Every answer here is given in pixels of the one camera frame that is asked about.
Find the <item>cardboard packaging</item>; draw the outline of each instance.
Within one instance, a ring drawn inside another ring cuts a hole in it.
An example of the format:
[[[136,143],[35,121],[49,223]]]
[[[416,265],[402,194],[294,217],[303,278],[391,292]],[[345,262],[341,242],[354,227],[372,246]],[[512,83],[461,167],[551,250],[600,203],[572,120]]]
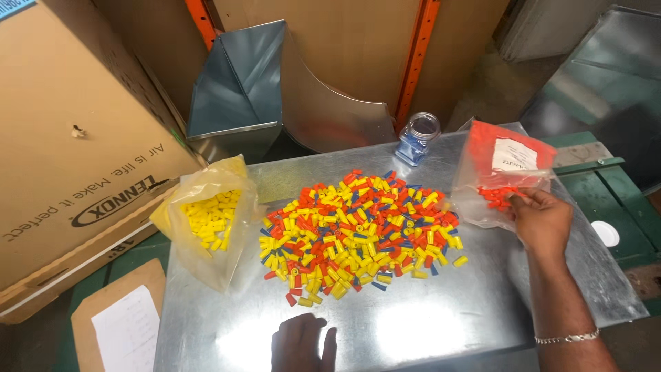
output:
[[[76,345],[78,366],[81,372],[104,371],[92,317],[141,285],[149,289],[156,311],[161,316],[163,295],[165,293],[165,274],[161,262],[157,258],[87,297],[71,315],[73,340]]]
[[[77,267],[144,226],[159,194],[176,184],[170,180],[202,164],[89,0],[37,1],[1,19],[0,45],[0,319],[6,319],[26,287],[43,289],[72,269],[56,265],[65,271],[53,272],[54,263],[87,247]]]

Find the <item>blue wire nuts in jar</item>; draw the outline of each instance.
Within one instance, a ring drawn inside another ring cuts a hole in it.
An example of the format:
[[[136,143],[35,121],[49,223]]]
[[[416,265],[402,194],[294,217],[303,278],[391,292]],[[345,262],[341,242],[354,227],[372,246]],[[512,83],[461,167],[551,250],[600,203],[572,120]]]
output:
[[[429,151],[429,142],[441,132],[441,124],[430,113],[417,113],[399,134],[395,155],[416,167]]]

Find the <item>bracelet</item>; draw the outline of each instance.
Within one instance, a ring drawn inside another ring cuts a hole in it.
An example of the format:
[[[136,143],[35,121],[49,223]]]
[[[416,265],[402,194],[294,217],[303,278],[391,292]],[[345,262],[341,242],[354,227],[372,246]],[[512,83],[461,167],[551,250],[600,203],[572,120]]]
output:
[[[579,336],[567,336],[567,337],[552,337],[552,338],[539,338],[535,336],[535,342],[540,345],[545,344],[554,344],[556,342],[577,342],[585,340],[594,340],[599,336],[599,328],[596,331],[588,334],[582,334]]]

